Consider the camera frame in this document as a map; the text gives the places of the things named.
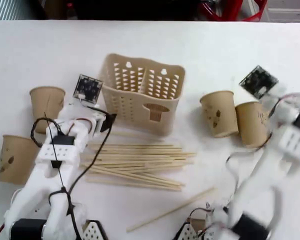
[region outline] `beige basket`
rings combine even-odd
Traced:
[[[106,57],[99,76],[108,112],[159,135],[172,131],[184,78],[181,66],[114,53]]]

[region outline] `black cable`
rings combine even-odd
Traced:
[[[58,132],[59,135],[64,135],[64,133],[61,131],[61,127],[58,123],[56,123],[53,119],[51,118],[48,118],[46,114],[44,114],[45,117],[40,117],[38,118],[37,120],[35,120],[35,122],[33,123],[33,126],[32,126],[32,129],[31,129],[31,133],[30,133],[30,138],[33,140],[33,142],[39,147],[41,148],[42,147],[42,143],[41,142],[38,142],[36,139],[35,139],[35,129],[37,127],[37,124],[38,122],[40,122],[41,120],[46,120],[47,123],[48,123],[48,126],[49,126],[49,122],[53,123],[56,127],[56,130]]]
[[[71,194],[72,190],[74,189],[75,185],[77,184],[77,182],[79,181],[79,179],[86,174],[86,172],[95,164],[95,161],[97,160],[97,157],[99,155],[99,153],[101,152],[103,146],[105,145],[110,133],[111,133],[111,129],[112,129],[112,124],[109,127],[108,132],[106,133],[106,136],[103,140],[103,142],[101,143],[101,146],[99,147],[98,151],[96,152],[92,162],[90,163],[90,165],[76,178],[76,180],[72,183],[70,189],[69,189],[69,194]]]
[[[106,116],[110,116],[110,114],[104,110],[101,110],[99,108],[96,108],[96,107],[90,107],[90,106],[87,106],[87,108],[89,109],[92,109],[92,110],[95,110],[95,111],[98,111],[98,112],[101,112],[103,114],[105,114]],[[60,126],[55,122],[53,121],[52,119],[50,118],[47,118],[47,117],[42,117],[42,118],[38,118],[35,123],[33,124],[33,127],[32,127],[32,130],[31,130],[31,139],[37,144],[38,147],[41,147],[42,146],[42,143],[39,143],[36,141],[36,139],[34,138],[34,130],[37,126],[37,123],[40,121],[40,120],[43,120],[43,119],[46,119],[47,122],[48,121],[51,121],[54,123],[54,125],[56,126],[57,130],[58,130],[58,133],[64,135],[61,131],[61,128]],[[52,192],[50,193],[49,197],[48,197],[48,201],[49,201],[49,204],[51,205],[51,202],[50,202],[50,198],[53,196],[53,195],[56,195],[56,194],[61,194],[61,193],[65,193],[66,196],[67,196],[67,199],[68,199],[68,212],[70,213],[71,215],[71,221],[72,221],[72,224],[73,224],[73,228],[74,228],[74,232],[75,232],[75,235],[76,235],[76,240],[82,240],[81,239],[81,236],[80,236],[80,233],[78,231],[78,227],[77,227],[77,223],[76,223],[76,219],[75,219],[75,214],[74,214],[74,205],[72,204],[71,202],[71,192],[72,190],[74,189],[75,185],[77,184],[77,182],[79,181],[79,179],[86,174],[86,172],[94,165],[95,161],[97,160],[97,157],[99,155],[99,153],[101,152],[103,146],[105,145],[110,133],[111,133],[111,129],[112,129],[112,125],[113,125],[113,121],[110,123],[110,126],[109,126],[109,129],[108,129],[108,132],[100,146],[100,148],[98,149],[98,151],[96,152],[95,156],[94,156],[94,159],[93,161],[91,162],[91,164],[75,179],[75,181],[72,183],[69,191],[66,190],[66,188],[64,187],[64,184],[63,184],[63,181],[62,181],[62,177],[61,177],[61,172],[60,172],[60,169],[59,169],[59,175],[60,175],[60,179],[61,179],[61,183],[62,183],[62,188],[61,190],[59,191],[55,191],[55,192]],[[52,137],[52,132],[51,132],[51,128],[48,124],[48,127],[49,127],[49,131],[50,131],[50,136],[51,136],[51,143],[52,143],[52,146],[53,146],[53,151],[54,151],[54,156],[55,156],[55,159],[58,161],[57,159],[57,154],[56,154],[56,150],[55,150],[55,146],[54,146],[54,142],[53,142],[53,137]]]
[[[100,112],[100,113],[103,113],[103,114],[105,114],[106,116],[109,115],[108,112],[106,112],[105,110],[102,110],[102,109],[100,109],[100,108],[96,108],[96,107],[93,107],[93,106],[85,106],[85,107],[88,108],[88,109],[92,109],[92,110],[98,111],[98,112]]]
[[[44,113],[44,116],[45,116],[45,120],[46,120],[46,123],[48,124],[49,132],[50,132],[51,144],[52,144],[52,147],[53,147],[54,157],[55,157],[56,161],[59,161],[58,158],[57,158],[57,153],[56,153],[56,149],[55,149],[54,138],[52,136],[51,128],[50,128],[49,121],[48,121],[46,113]],[[60,126],[55,121],[53,121],[53,122],[54,122],[54,125],[55,125],[55,127],[57,129],[59,127],[58,133],[61,132]],[[60,193],[65,193],[66,194],[67,200],[68,200],[68,211],[70,212],[70,215],[71,215],[71,220],[72,220],[74,232],[75,232],[76,238],[78,240],[81,240],[80,233],[79,233],[79,230],[78,230],[78,227],[77,227],[77,224],[76,224],[76,219],[75,219],[75,214],[74,214],[74,205],[71,202],[70,194],[67,192],[66,187],[64,186],[64,181],[62,180],[62,176],[61,176],[61,172],[60,172],[60,167],[58,167],[58,172],[59,172],[59,176],[60,176],[62,187],[61,187],[61,190],[50,193],[49,198],[48,198],[49,204],[51,205],[51,202],[50,202],[51,196],[53,196],[55,194],[60,194]]]
[[[44,112],[44,116],[45,116],[45,120],[46,120],[46,123],[48,124],[49,132],[50,132],[50,137],[51,137],[51,143],[52,143],[52,147],[53,147],[54,157],[55,157],[56,161],[59,161],[58,158],[57,158],[57,153],[56,153],[55,144],[54,144],[54,138],[52,136],[52,132],[51,132],[51,128],[50,128],[50,125],[49,125],[49,122],[48,122],[48,118],[47,118],[46,112]],[[60,172],[60,167],[58,167],[58,172],[59,172],[59,176],[60,176],[62,187],[65,187],[64,186],[64,181],[62,180],[62,176],[61,176],[61,172]]]

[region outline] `perforated bracket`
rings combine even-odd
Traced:
[[[63,161],[65,164],[78,165],[80,162],[79,150],[74,145],[43,144],[39,151],[35,163],[50,162],[56,160]]]
[[[191,224],[185,224],[177,240],[198,240],[198,235]]]
[[[86,227],[83,233],[83,240],[106,240],[104,239],[101,230],[96,222],[92,221]]]
[[[293,125],[281,126],[275,133],[272,144],[284,153],[300,161],[300,129]]]

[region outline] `basket handle hole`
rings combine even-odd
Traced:
[[[126,62],[125,66],[129,69],[132,68],[131,62],[129,62],[129,61]]]
[[[167,75],[167,70],[166,70],[165,68],[162,69],[161,74],[162,74],[162,75]]]

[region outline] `bamboo skewer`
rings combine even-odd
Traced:
[[[140,134],[137,134],[137,133],[125,132],[125,131],[114,131],[114,132],[111,132],[111,135],[112,136],[120,136],[120,137],[151,140],[151,141],[158,141],[158,142],[163,141],[162,139],[156,138],[155,136],[146,136],[146,135],[140,135]]]
[[[145,151],[121,151],[121,150],[109,150],[101,151],[101,154],[128,154],[128,155],[169,155],[176,157],[194,157],[194,152],[182,152],[182,151],[159,151],[159,150],[145,150]]]
[[[132,173],[132,174],[140,174],[140,173],[152,173],[152,172],[160,172],[166,170],[177,170],[181,169],[183,166],[166,166],[166,167],[156,167],[156,168],[146,168],[140,170],[127,170],[124,171],[125,173]]]
[[[100,144],[89,142],[88,147],[92,150],[98,150]],[[160,186],[159,189],[171,190],[173,188],[174,191],[179,191],[181,186],[185,185],[184,183],[151,173],[176,170],[184,165],[193,164],[193,161],[187,160],[187,158],[195,155],[194,152],[183,152],[182,147],[173,144],[106,144],[89,172],[94,175],[105,174],[144,183],[125,183],[101,179],[88,181],[145,188]],[[83,153],[80,156],[83,159],[81,165],[87,167],[94,159],[95,154]]]
[[[95,154],[82,153],[80,157],[84,160],[92,160]],[[154,155],[154,154],[99,154],[97,159],[137,159],[137,160],[152,160],[152,159],[174,159],[168,155]]]
[[[164,180],[164,181],[176,183],[176,184],[179,184],[180,186],[185,186],[184,183],[179,182],[179,181],[175,181],[175,180],[171,180],[170,178],[167,178],[167,177],[158,176],[158,175],[151,174],[151,173],[141,173],[141,175],[142,176],[147,176],[147,177],[150,177],[150,178],[161,179],[161,180]]]
[[[134,161],[96,161],[94,165],[116,165],[116,164],[147,164],[147,163],[152,163],[152,164],[166,164],[166,163],[173,163],[173,160],[134,160]]]
[[[96,143],[93,141],[88,142],[88,147],[96,146],[100,147],[100,143]],[[112,147],[112,148],[134,148],[134,149],[142,149],[142,148],[178,148],[173,144],[105,144],[104,147]]]
[[[168,185],[167,181],[164,181],[164,180],[151,178],[148,176],[141,176],[141,175],[137,175],[137,174],[133,174],[133,173],[129,173],[129,172],[116,171],[113,169],[107,169],[107,168],[100,167],[100,166],[92,166],[90,168],[90,171],[96,172],[96,173],[101,173],[101,174],[106,174],[106,175],[113,175],[113,176],[117,176],[117,177],[127,178],[127,179],[139,180],[139,181],[143,181],[143,182],[147,182],[147,183],[151,183],[151,184],[154,183],[154,184],[158,184],[158,185],[162,185],[162,184]]]
[[[165,212],[163,214],[160,214],[159,216],[156,216],[156,217],[154,217],[154,218],[152,218],[150,220],[146,220],[146,221],[143,221],[143,222],[138,223],[136,225],[133,225],[131,227],[128,227],[126,229],[126,232],[127,233],[132,232],[132,231],[134,231],[134,230],[136,230],[138,228],[143,227],[144,225],[150,224],[150,223],[152,223],[152,222],[154,222],[154,221],[156,221],[156,220],[158,220],[160,218],[163,218],[164,216],[169,215],[169,214],[171,214],[171,213],[173,213],[173,212],[175,212],[175,211],[177,211],[177,210],[179,210],[179,209],[181,209],[181,208],[183,208],[183,207],[185,207],[185,206],[187,206],[187,205],[189,205],[189,204],[197,201],[198,199],[202,198],[204,195],[206,195],[206,194],[208,194],[208,193],[210,193],[210,192],[212,192],[214,190],[215,190],[215,188],[212,187],[212,188],[209,188],[208,190],[200,192],[199,194],[191,197],[190,199],[188,199],[184,203],[180,204],[179,206],[177,206],[177,207],[175,207],[175,208],[173,208],[173,209],[171,209],[171,210],[169,210],[169,211],[167,211],[167,212]]]
[[[99,179],[91,179],[88,178],[87,182],[89,183],[99,183],[99,184],[109,184],[109,185],[119,185],[119,186],[128,186],[128,187],[139,187],[139,188],[151,188],[151,189],[164,189],[171,191],[181,191],[180,187],[176,186],[161,186],[161,185],[152,185],[152,184],[143,184],[143,183],[129,183],[129,182],[121,182],[121,181],[107,181],[107,180],[99,180]]]

